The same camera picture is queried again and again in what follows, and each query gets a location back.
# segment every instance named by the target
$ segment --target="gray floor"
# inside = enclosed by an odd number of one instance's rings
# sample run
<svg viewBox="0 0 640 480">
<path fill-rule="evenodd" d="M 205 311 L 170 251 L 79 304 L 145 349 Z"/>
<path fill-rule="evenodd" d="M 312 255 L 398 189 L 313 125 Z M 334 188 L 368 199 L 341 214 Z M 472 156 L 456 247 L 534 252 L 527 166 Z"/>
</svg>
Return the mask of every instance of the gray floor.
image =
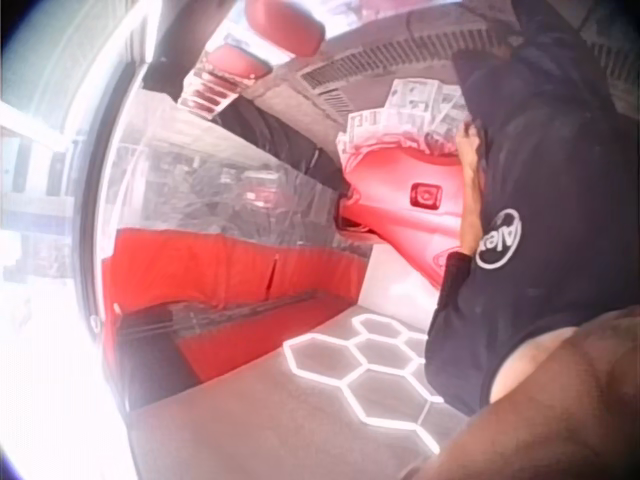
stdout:
<svg viewBox="0 0 640 480">
<path fill-rule="evenodd" d="M 316 331 L 352 338 L 351 318 L 366 312 L 353 307 Z M 410 347 L 419 352 L 416 343 Z M 390 367 L 406 361 L 387 347 L 371 342 L 361 350 Z M 301 367 L 330 377 L 357 366 L 341 347 L 317 341 L 293 352 Z M 422 369 L 416 378 L 424 383 Z M 425 405 L 408 382 L 384 374 L 365 373 L 352 391 L 368 414 L 385 418 L 415 421 Z M 444 445 L 464 422 L 446 405 L 432 404 L 422 425 Z M 387 480 L 431 455 L 414 432 L 363 424 L 339 388 L 294 375 L 282 349 L 136 412 L 130 434 L 141 476 L 152 480 Z"/>
</svg>

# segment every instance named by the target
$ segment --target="black sleeve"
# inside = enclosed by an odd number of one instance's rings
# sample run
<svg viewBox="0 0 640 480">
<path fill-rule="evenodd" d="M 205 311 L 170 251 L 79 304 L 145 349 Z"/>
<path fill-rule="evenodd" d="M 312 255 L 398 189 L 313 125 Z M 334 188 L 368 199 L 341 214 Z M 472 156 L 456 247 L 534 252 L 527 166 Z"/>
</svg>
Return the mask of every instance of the black sleeve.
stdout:
<svg viewBox="0 0 640 480">
<path fill-rule="evenodd" d="M 447 256 L 436 312 L 447 308 L 451 304 L 451 301 L 456 298 L 460 287 L 462 287 L 462 284 L 469 277 L 471 261 L 472 258 L 462 252 L 452 252 Z"/>
</svg>

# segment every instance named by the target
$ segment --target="bright light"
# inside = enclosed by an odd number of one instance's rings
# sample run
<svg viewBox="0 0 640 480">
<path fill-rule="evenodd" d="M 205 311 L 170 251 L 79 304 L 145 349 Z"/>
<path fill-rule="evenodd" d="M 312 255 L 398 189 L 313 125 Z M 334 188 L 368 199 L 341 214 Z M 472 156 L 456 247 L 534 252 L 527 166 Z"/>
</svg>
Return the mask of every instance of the bright light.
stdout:
<svg viewBox="0 0 640 480">
<path fill-rule="evenodd" d="M 0 329 L 0 444 L 28 480 L 134 480 L 126 427 L 71 287 L 30 278 L 12 289 L 23 289 L 30 315 Z"/>
<path fill-rule="evenodd" d="M 0 229 L 0 266 L 15 265 L 21 255 L 20 233 Z"/>
<path fill-rule="evenodd" d="M 107 43 L 102 47 L 71 102 L 62 130 L 67 143 L 75 137 L 86 110 L 91 105 L 91 100 L 95 98 L 96 88 L 103 85 L 105 79 L 109 77 L 109 72 L 113 69 L 114 62 L 118 59 L 119 51 L 124 46 L 127 37 L 145 18 L 148 18 L 145 57 L 153 57 L 160 9 L 160 0 L 140 0 L 127 13 L 118 28 L 109 37 Z M 149 45 L 149 41 L 153 41 L 154 45 Z"/>
<path fill-rule="evenodd" d="M 0 125 L 54 151 L 64 150 L 66 147 L 62 134 L 3 102 L 0 102 Z"/>
<path fill-rule="evenodd" d="M 383 335 L 378 335 L 374 333 L 369 333 L 367 331 L 366 326 L 363 324 L 365 320 L 376 321 L 379 323 L 385 323 L 387 325 L 391 325 L 397 332 L 398 335 L 396 337 L 385 337 Z M 300 337 L 287 340 L 282 345 L 284 350 L 285 357 L 287 358 L 287 363 L 289 364 L 289 368 L 296 375 L 307 378 L 309 380 L 313 380 L 319 383 L 324 383 L 325 385 L 331 385 L 334 387 L 339 387 L 342 391 L 343 395 L 349 402 L 349 405 L 358 416 L 358 418 L 367 425 L 371 425 L 374 427 L 382 427 L 382 428 L 390 428 L 394 430 L 408 430 L 414 431 L 418 434 L 420 439 L 429 447 L 429 449 L 435 453 L 440 453 L 440 446 L 433 439 L 433 437 L 420 426 L 422 419 L 427 413 L 427 410 L 433 403 L 443 403 L 442 397 L 437 395 L 430 394 L 412 375 L 418 365 L 424 364 L 424 358 L 419 357 L 416 353 L 411 350 L 405 342 L 411 338 L 418 340 L 427 340 L 427 336 L 422 333 L 411 332 L 407 330 L 404 325 L 397 322 L 396 320 L 392 320 L 387 317 L 383 317 L 381 315 L 373 315 L 373 314 L 363 314 L 358 315 L 352 319 L 353 326 L 355 329 L 360 332 L 360 335 L 351 338 L 349 340 L 343 340 L 340 338 L 330 337 L 328 335 L 323 335 L 320 333 L 307 333 Z M 353 372 L 349 373 L 346 377 L 342 379 L 331 378 L 325 375 L 320 375 L 318 373 L 309 372 L 298 367 L 296 363 L 296 359 L 293 355 L 291 347 L 297 345 L 299 343 L 307 342 L 309 340 L 318 340 L 321 342 L 331 343 L 333 345 L 338 345 L 347 348 L 353 356 L 360 362 L 360 366 L 356 368 Z M 365 358 L 364 355 L 358 350 L 358 345 L 366 341 L 377 341 L 383 342 L 387 344 L 396 345 L 400 350 L 402 350 L 409 358 L 409 362 L 407 366 L 403 369 L 391 368 L 385 365 L 377 365 L 373 363 L 369 363 L 369 361 Z M 350 389 L 351 383 L 358 377 L 360 377 L 363 373 L 367 371 L 385 373 L 387 375 L 395 375 L 398 377 L 405 378 L 409 384 L 426 400 L 425 407 L 420 415 L 420 418 L 417 422 L 406 422 L 400 420 L 391 420 L 388 418 L 377 418 L 370 417 L 366 414 L 357 398 L 353 394 Z"/>
</svg>

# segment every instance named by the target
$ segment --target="plastic sheet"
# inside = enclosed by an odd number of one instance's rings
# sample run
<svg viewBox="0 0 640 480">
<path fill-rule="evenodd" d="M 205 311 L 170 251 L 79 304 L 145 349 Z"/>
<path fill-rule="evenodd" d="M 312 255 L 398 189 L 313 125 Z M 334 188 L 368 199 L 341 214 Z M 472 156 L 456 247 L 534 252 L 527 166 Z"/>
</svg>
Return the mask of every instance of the plastic sheet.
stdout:
<svg viewBox="0 0 640 480">
<path fill-rule="evenodd" d="M 99 226 L 102 258 L 123 227 L 370 253 L 337 233 L 338 192 L 163 95 L 138 92 L 117 148 Z"/>
<path fill-rule="evenodd" d="M 111 328 L 179 301 L 357 301 L 370 247 L 336 231 L 337 192 L 162 95 L 138 92 L 130 112 L 99 225 Z"/>
<path fill-rule="evenodd" d="M 322 185 L 348 190 L 340 166 L 327 152 L 250 100 L 237 98 L 213 121 Z"/>
</svg>

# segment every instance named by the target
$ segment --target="circular logo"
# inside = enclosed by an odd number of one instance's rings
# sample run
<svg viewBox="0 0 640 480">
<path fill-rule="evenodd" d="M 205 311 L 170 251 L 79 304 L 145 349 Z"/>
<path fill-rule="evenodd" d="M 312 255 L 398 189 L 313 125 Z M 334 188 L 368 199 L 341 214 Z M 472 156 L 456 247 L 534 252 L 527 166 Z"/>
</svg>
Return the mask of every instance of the circular logo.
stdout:
<svg viewBox="0 0 640 480">
<path fill-rule="evenodd" d="M 491 222 L 489 233 L 480 240 L 476 263 L 487 270 L 503 266 L 515 252 L 521 233 L 522 223 L 518 212 L 512 208 L 503 210 Z"/>
</svg>

